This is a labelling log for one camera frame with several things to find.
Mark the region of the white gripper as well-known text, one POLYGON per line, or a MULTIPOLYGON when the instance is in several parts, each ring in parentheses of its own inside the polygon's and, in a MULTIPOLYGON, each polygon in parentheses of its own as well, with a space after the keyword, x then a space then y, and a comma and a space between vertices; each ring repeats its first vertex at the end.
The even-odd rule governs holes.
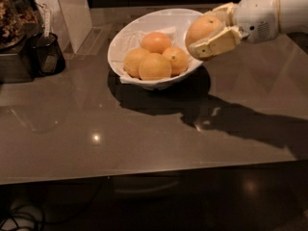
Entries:
POLYGON ((242 39, 249 43, 260 43, 276 39, 279 34, 278 0, 241 0, 239 4, 230 2, 205 15, 218 18, 227 27, 216 29, 207 38, 188 46, 190 54, 200 61, 234 50, 242 39))

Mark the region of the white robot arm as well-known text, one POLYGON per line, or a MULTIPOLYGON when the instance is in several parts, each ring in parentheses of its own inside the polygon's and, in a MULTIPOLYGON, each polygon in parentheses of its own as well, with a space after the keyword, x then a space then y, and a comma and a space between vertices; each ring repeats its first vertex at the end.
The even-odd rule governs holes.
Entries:
POLYGON ((206 61, 243 41, 261 43, 307 30, 308 0, 241 0, 201 15, 186 33, 185 44, 194 58, 206 61))

